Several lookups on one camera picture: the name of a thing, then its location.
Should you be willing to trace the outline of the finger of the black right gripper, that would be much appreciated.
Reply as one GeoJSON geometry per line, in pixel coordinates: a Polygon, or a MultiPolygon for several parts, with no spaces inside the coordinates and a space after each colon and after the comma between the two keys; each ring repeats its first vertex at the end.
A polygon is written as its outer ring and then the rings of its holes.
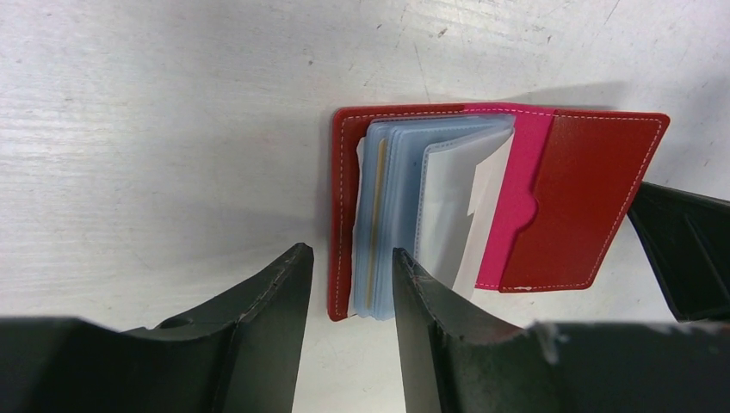
{"type": "Polygon", "coordinates": [[[679,322],[729,320],[729,202],[643,182],[628,210],[679,322]]]}

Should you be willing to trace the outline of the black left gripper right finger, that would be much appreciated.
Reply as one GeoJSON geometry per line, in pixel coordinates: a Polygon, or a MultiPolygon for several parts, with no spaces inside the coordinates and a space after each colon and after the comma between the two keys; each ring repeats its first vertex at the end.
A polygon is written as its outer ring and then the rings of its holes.
{"type": "Polygon", "coordinates": [[[410,412],[726,412],[721,323],[535,323],[481,310],[393,251],[410,412]]]}

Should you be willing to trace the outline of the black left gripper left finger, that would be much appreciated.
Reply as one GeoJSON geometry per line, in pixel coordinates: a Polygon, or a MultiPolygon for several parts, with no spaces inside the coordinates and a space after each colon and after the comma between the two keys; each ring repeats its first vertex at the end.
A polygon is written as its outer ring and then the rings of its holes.
{"type": "Polygon", "coordinates": [[[312,248],[155,328],[78,317],[1,321],[4,412],[289,412],[310,301],[312,248]]]}

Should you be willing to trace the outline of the red leather card holder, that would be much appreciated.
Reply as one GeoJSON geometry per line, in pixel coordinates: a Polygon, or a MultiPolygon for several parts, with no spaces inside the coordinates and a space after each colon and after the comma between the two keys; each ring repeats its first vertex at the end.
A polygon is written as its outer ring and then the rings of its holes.
{"type": "Polygon", "coordinates": [[[393,317],[395,248],[463,296],[590,287],[669,124],[510,102],[340,108],[329,318],[393,317]]]}

